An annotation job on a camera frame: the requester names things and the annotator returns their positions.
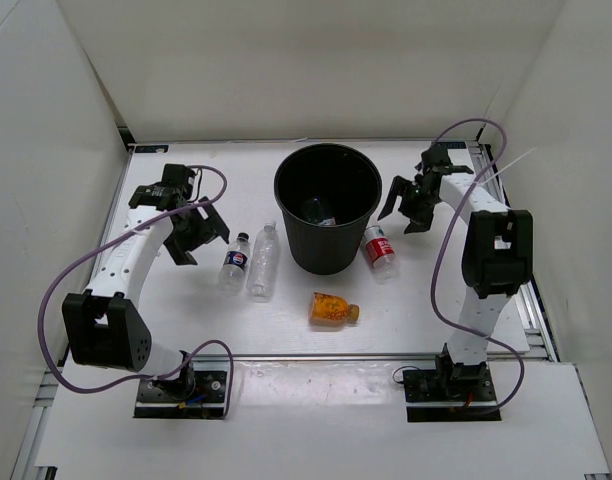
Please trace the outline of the small pepsi bottle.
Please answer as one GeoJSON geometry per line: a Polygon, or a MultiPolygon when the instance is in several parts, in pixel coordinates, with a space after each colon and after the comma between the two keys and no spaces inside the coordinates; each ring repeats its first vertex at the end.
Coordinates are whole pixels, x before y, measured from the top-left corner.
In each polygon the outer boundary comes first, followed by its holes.
{"type": "Polygon", "coordinates": [[[238,233],[227,247],[218,274],[218,282],[224,291],[232,294],[240,292],[245,281],[250,252],[249,235],[245,232],[238,233]]]}

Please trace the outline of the red label water bottle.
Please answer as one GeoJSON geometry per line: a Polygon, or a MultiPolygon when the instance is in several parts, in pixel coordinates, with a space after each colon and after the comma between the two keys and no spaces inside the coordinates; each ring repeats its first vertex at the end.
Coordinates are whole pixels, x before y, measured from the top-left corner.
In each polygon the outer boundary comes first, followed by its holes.
{"type": "Polygon", "coordinates": [[[379,283],[394,280],[399,274],[398,258],[383,229],[369,226],[362,238],[362,250],[372,274],[379,283]]]}

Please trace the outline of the clear unlabeled plastic bottle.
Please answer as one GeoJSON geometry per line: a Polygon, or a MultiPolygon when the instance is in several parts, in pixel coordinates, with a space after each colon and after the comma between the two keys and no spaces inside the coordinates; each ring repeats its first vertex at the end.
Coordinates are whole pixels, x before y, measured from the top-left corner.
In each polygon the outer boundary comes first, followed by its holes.
{"type": "Polygon", "coordinates": [[[274,291],[280,253],[276,222],[267,222],[258,232],[246,283],[247,293],[256,302],[267,302],[274,291]]]}

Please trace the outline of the blue orange label bottle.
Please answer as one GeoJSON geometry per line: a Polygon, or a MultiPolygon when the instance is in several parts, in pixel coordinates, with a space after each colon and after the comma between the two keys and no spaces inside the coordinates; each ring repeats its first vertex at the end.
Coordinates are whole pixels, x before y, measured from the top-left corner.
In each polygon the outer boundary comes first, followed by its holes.
{"type": "Polygon", "coordinates": [[[329,202],[321,196],[314,196],[300,204],[302,218],[313,225],[336,226],[337,221],[329,202]]]}

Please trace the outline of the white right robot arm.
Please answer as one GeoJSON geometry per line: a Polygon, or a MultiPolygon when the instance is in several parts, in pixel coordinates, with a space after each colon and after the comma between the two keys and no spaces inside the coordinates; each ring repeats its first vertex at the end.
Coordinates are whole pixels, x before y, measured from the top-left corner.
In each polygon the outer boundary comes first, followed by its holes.
{"type": "Polygon", "coordinates": [[[435,387],[446,399],[463,396],[486,371],[490,343],[517,352],[492,338],[498,318],[520,287],[528,282],[533,265],[533,219],[526,210],[512,210],[480,184],[470,168],[432,167],[413,181],[392,180],[380,218],[392,213],[395,201],[409,219],[407,233],[430,229],[434,208],[449,205],[449,221],[431,276],[430,302],[436,317],[453,329],[437,360],[435,387]],[[458,220],[467,224],[461,260],[466,294],[459,319],[449,320],[439,309],[437,283],[450,237],[458,220]]]}

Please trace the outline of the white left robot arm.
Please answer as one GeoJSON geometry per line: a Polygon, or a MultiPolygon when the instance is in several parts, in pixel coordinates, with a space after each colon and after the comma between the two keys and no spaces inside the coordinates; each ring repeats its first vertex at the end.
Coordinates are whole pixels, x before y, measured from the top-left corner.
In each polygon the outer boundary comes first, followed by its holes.
{"type": "Polygon", "coordinates": [[[178,266],[196,263],[191,252],[230,231],[208,198],[188,201],[185,187],[140,186],[129,201],[122,236],[80,294],[62,303],[75,363],[161,377],[174,400],[192,395],[196,377],[179,366],[184,354],[153,339],[138,305],[153,262],[164,248],[178,266]]]}

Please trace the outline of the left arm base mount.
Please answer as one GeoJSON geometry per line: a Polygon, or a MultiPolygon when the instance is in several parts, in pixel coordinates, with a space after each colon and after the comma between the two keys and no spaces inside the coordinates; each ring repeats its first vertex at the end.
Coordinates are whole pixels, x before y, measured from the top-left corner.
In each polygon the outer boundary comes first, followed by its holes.
{"type": "Polygon", "coordinates": [[[231,393],[228,361],[195,361],[193,379],[141,380],[133,417],[157,420],[224,420],[231,393]]]}

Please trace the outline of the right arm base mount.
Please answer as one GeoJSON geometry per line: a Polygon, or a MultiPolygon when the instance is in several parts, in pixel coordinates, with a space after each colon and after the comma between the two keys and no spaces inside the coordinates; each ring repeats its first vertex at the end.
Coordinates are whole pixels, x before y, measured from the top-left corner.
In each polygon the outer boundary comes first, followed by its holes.
{"type": "Polygon", "coordinates": [[[454,363],[443,352],[433,368],[403,366],[392,379],[404,389],[408,423],[501,421],[500,408],[486,362],[454,363]]]}

